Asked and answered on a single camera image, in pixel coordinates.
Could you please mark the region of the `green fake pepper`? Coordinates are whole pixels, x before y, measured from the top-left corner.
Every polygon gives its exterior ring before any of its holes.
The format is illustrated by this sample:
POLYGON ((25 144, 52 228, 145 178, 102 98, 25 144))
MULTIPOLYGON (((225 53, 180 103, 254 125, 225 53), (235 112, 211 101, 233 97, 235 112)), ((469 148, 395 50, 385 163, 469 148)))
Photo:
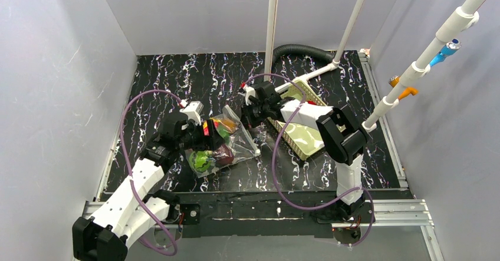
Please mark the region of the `green fake pepper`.
POLYGON ((229 140, 231 133, 224 127, 217 128, 217 132, 224 140, 229 140))

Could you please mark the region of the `dark red fake fruit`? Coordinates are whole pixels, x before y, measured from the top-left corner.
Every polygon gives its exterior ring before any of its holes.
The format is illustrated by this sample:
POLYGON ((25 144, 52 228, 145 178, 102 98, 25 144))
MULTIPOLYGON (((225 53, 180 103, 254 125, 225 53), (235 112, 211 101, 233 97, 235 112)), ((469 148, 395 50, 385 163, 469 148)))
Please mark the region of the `dark red fake fruit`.
POLYGON ((214 151, 212 153, 212 157, 218 167, 229 166, 234 160, 234 154, 226 144, 221 145, 216 151, 214 151))

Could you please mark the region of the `brown fake potato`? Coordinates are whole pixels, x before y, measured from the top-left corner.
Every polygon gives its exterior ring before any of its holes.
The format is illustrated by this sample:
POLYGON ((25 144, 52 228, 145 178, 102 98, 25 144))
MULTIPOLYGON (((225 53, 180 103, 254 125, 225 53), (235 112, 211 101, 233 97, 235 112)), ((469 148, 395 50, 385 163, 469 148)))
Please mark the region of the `brown fake potato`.
POLYGON ((234 133, 238 129, 239 124, 229 118, 223 118, 219 122, 229 133, 234 133))

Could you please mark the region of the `clear zip top bag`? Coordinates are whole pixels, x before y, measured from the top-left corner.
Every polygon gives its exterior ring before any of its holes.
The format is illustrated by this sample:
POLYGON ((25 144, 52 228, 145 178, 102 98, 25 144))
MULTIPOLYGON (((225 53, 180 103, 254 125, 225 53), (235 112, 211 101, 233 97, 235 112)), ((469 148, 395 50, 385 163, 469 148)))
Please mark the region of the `clear zip top bag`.
MULTIPOLYGON (((221 114, 216 115, 216 116, 211 118, 215 122, 216 129, 223 127, 219 122, 219 120, 221 120, 223 118, 229 118, 233 121, 236 121, 239 124, 238 129, 234 133, 231 133, 230 139, 227 141, 225 140, 225 143, 224 143, 232 150, 232 152, 234 154, 234 160, 233 160, 232 164, 229 166, 218 167, 218 166, 216 166, 215 160, 213 159, 213 163, 212 163, 211 167, 207 171, 204 171, 202 173, 194 171, 194 169, 191 168, 191 166, 189 164, 189 167, 192 169, 192 171, 196 174, 196 176, 198 178, 206 177, 208 175, 211 175, 211 174, 218 172, 221 169, 233 166, 233 165, 238 164, 242 161, 247 161, 247 160, 256 158, 256 157, 261 155, 261 151, 257 147, 257 145, 254 143, 254 140, 251 137, 250 133, 242 125, 241 120, 238 117, 238 115, 236 114, 236 112, 234 112, 234 110, 231 109, 231 107, 228 105, 224 106, 221 114)), ((185 151, 186 159, 187 159, 188 163, 189 163, 189 155, 193 151, 194 150, 192 150, 192 149, 185 151)))

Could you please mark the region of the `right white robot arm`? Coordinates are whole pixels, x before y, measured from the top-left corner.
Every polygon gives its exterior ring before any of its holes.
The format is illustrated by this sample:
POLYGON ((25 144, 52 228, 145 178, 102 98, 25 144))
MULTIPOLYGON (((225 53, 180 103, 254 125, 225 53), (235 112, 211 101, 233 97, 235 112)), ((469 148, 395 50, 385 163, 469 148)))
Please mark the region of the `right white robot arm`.
POLYGON ((348 106, 338 108, 310 104, 306 90, 297 82, 290 84, 298 90, 300 98, 283 98, 269 81, 253 86, 242 83, 240 93, 245 97, 241 106, 242 124, 248 128, 256 127, 267 118, 282 122, 278 141, 283 138, 290 124, 318 131, 325 151, 337 165, 336 197, 332 201, 311 207, 297 205, 286 197, 283 197, 283 200, 300 210, 318 211, 331 208, 338 218, 347 220, 358 213, 365 201, 361 164, 369 139, 367 131, 348 106))

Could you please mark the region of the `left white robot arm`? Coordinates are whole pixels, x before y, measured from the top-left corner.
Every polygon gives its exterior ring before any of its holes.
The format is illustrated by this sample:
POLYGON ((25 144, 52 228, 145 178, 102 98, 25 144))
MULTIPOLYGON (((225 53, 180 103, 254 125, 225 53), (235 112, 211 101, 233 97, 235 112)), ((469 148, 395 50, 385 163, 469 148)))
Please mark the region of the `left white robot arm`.
POLYGON ((176 112, 140 153, 129 175, 90 217, 72 227, 77 260, 125 260, 129 248, 155 225, 161 229, 175 201, 170 194, 148 195, 186 150, 215 151, 225 142, 213 119, 205 122, 193 112, 176 112))

